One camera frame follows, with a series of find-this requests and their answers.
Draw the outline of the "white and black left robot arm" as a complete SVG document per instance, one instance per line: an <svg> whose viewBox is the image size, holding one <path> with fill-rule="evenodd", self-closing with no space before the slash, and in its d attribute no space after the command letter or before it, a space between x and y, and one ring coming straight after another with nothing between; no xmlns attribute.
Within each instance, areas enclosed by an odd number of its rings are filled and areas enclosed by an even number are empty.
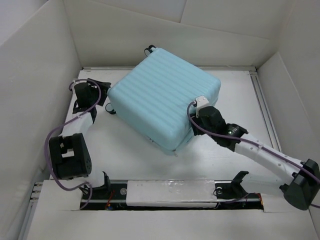
<svg viewBox="0 0 320 240"><path fill-rule="evenodd" d="M85 134L95 123L97 106L105 104L111 85L91 78L76 79L69 85L73 97L71 115L49 133L45 142L44 152L58 181L87 178L91 174L92 160Z"/></svg>

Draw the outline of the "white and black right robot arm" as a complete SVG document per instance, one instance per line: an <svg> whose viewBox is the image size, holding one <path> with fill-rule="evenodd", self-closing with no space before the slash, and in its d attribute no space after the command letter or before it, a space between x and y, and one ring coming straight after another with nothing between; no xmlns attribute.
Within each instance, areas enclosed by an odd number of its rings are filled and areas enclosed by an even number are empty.
<svg viewBox="0 0 320 240"><path fill-rule="evenodd" d="M226 123L213 106L197 106L191 102L186 109L195 136L207 135L220 147L245 156L276 175L263 180L241 170L232 179L215 184L214 195L221 204L233 204L250 194L282 196L291 206L306 211L316 207L313 200L320 190L320 167L312 159L301 161L263 144L234 123Z"/></svg>

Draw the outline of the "light blue hard-shell suitcase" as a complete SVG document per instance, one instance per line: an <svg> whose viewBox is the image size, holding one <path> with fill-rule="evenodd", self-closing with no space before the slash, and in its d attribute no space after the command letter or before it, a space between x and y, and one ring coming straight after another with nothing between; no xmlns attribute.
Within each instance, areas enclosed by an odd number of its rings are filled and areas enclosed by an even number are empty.
<svg viewBox="0 0 320 240"><path fill-rule="evenodd" d="M112 86L108 98L117 116L167 154L193 138L187 109L203 96L213 106L221 81L166 51L150 45L148 56Z"/></svg>

